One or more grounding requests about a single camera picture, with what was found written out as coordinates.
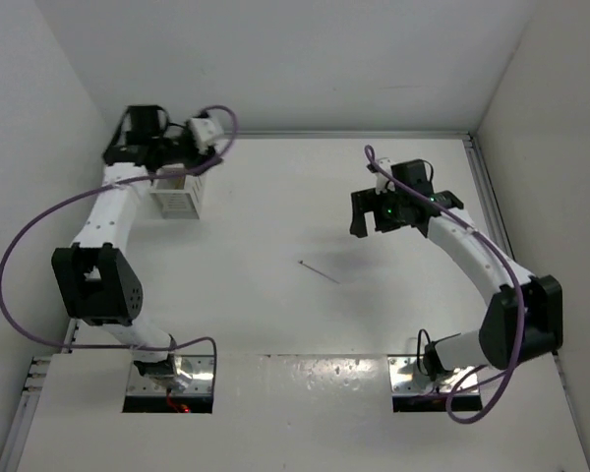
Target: gray wall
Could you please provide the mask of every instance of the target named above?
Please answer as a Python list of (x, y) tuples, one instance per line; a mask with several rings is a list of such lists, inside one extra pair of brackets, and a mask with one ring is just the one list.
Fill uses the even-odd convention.
[(37, 0), (104, 117), (210, 102), (258, 129), (475, 129), (536, 0)]
[[(99, 180), (107, 127), (37, 7), (0, 0), (0, 256), (41, 210)], [(66, 317), (50, 268), (86, 206), (64, 211), (24, 240), (7, 267), (9, 308), (38, 334), (63, 338)], [(48, 352), (19, 337), (0, 316), (0, 451), (30, 356)]]
[(563, 285), (562, 358), (590, 450), (590, 0), (544, 0), (479, 139), (515, 255)]

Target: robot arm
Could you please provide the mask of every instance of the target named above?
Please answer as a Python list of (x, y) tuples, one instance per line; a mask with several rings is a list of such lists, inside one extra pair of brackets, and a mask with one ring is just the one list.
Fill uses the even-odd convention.
[[(385, 165), (397, 180), (449, 209), (474, 228), (469, 213), (453, 193), (434, 192), (433, 184), (426, 176), (424, 161)], [(506, 369), (516, 331), (517, 301), (511, 279), (501, 261), (476, 239), (473, 232), (477, 230), (461, 228), (449, 216), (402, 190), (395, 190), (385, 180), (377, 173), (376, 188), (352, 194), (350, 233), (359, 238), (367, 236), (365, 213), (369, 211), (374, 213), (377, 231), (388, 232), (403, 226), (417, 228), (454, 260), (488, 306), (487, 314), (476, 330), (435, 340), (426, 346), (424, 367), (429, 377), (434, 380), (456, 368), (469, 366)], [(504, 257), (524, 295), (526, 318), (520, 362), (559, 349), (562, 344), (560, 284), (551, 276), (538, 278), (506, 255)]]
[[(128, 108), (103, 155), (103, 186), (149, 176), (164, 165), (194, 167), (214, 156), (213, 144), (223, 133), (215, 119), (193, 118), (171, 139), (164, 136), (169, 124), (160, 124), (161, 111), (150, 105)], [(127, 117), (131, 125), (125, 130)], [(70, 317), (100, 327), (121, 344), (168, 348), (175, 341), (148, 313), (141, 313), (143, 287), (125, 259), (129, 233), (149, 187), (144, 180), (99, 194), (72, 245), (55, 250), (52, 266)], [(187, 376), (178, 357), (166, 351), (132, 350), (132, 355), (141, 375), (166, 388), (183, 387)]]

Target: metal plate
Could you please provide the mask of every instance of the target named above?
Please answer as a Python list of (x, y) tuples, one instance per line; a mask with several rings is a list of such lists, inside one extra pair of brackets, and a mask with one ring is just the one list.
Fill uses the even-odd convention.
[[(185, 363), (192, 366), (192, 381), (183, 391), (171, 393), (171, 397), (211, 396), (211, 385), (214, 376), (214, 358), (212, 356), (181, 356)], [(127, 381), (126, 396), (128, 397), (165, 397), (166, 390), (148, 378), (144, 378), (132, 364)]]
[[(416, 359), (415, 356), (388, 357), (389, 380), (391, 382), (393, 396), (410, 397), (426, 395), (433, 392), (449, 393), (463, 376), (474, 369), (473, 367), (456, 369), (450, 377), (433, 383), (418, 371)], [(477, 383), (478, 377), (474, 374), (463, 382), (462, 388), (472, 388)], [(476, 396), (477, 394), (479, 394), (479, 388), (475, 387), (466, 392), (459, 393), (458, 396)]]

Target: white wall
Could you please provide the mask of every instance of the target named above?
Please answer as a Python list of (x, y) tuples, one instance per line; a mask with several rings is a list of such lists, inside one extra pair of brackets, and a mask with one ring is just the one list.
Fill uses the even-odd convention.
[[(37, 7), (0, 0), (0, 256), (37, 212), (94, 185), (109, 134)], [(69, 242), (87, 208), (34, 230), (7, 267), (8, 305), (36, 333), (62, 338), (64, 310), (50, 256)], [(30, 356), (48, 352), (0, 316), (0, 452)]]
[(515, 255), (564, 290), (562, 359), (590, 450), (590, 0), (544, 0), (479, 138)]
[(225, 102), (246, 129), (475, 129), (536, 0), (37, 0), (111, 123)]

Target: white basket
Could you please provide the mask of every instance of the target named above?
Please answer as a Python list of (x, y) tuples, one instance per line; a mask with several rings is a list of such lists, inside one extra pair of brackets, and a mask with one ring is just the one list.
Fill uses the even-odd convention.
[[(166, 166), (158, 173), (174, 173), (180, 170), (183, 170), (183, 166)], [(156, 180), (150, 187), (150, 194), (159, 205), (162, 217), (199, 219), (205, 182), (205, 174), (199, 177), (187, 175), (174, 179)]]

